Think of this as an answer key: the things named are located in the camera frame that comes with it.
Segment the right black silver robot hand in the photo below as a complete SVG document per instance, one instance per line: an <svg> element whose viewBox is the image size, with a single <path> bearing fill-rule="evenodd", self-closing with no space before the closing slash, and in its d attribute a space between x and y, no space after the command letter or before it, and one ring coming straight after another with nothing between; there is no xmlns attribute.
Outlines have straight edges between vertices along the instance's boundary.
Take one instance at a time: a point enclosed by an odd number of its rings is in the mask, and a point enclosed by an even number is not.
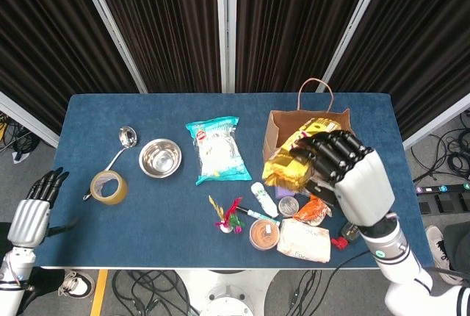
<svg viewBox="0 0 470 316"><path fill-rule="evenodd" d="M390 212L395 196L379 154L352 132L319 132L296 140L289 153L312 170L304 188L331 191L349 222L371 227Z"/></svg>

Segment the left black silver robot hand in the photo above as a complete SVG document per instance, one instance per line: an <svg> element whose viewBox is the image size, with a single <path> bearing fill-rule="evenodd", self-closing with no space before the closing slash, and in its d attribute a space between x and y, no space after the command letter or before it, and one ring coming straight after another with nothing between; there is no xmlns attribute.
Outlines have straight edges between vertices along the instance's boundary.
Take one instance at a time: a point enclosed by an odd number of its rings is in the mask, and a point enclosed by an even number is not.
<svg viewBox="0 0 470 316"><path fill-rule="evenodd" d="M63 167L50 170L39 178L21 200L15 211L7 239L18 248L38 247L46 237L52 237L73 229L79 222L74 218L62 226L50 227L49 219L62 183L68 171Z"/></svg>

